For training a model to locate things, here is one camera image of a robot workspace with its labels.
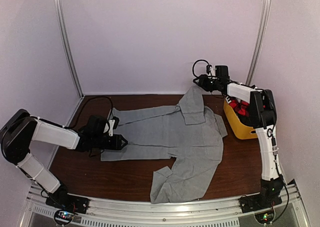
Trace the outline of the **grey long sleeve shirt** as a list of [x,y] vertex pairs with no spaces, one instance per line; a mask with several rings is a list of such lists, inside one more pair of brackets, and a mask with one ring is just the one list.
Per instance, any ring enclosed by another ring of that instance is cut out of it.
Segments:
[[153,173],[150,201],[182,203],[202,198],[223,158],[227,130],[222,117],[205,106],[200,87],[192,86],[176,105],[117,110],[116,129],[128,141],[121,151],[107,150],[103,162],[166,160],[172,167]]

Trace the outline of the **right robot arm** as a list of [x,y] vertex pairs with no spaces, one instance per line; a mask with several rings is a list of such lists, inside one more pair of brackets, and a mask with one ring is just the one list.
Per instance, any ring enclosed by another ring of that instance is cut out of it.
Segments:
[[212,93],[219,91],[225,98],[224,112],[238,139],[254,131],[258,138],[262,160],[260,192],[241,199],[244,206],[271,207],[282,203],[280,193],[285,188],[276,140],[277,111],[271,90],[248,86],[230,79],[226,65],[206,65],[206,73],[194,75],[193,82]]

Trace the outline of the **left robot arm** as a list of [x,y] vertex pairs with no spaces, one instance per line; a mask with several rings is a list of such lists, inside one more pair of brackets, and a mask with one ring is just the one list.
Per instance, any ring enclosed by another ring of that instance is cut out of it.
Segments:
[[92,115],[86,125],[74,129],[20,109],[0,130],[0,149],[9,163],[36,182],[61,209],[67,209],[72,205],[67,187],[32,154],[31,144],[47,143],[81,153],[93,149],[121,151],[128,141],[114,133],[118,124],[115,116],[107,119]]

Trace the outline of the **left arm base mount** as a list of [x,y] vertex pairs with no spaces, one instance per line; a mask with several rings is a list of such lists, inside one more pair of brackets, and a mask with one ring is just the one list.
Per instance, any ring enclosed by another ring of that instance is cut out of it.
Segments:
[[45,204],[70,213],[86,214],[89,206],[89,199],[70,194],[50,194]]

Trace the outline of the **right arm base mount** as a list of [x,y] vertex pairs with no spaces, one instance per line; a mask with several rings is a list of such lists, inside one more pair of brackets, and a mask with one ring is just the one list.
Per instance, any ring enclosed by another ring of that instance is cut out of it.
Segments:
[[243,214],[272,208],[283,202],[280,196],[272,197],[271,199],[263,199],[262,195],[259,193],[254,195],[242,195],[238,201]]

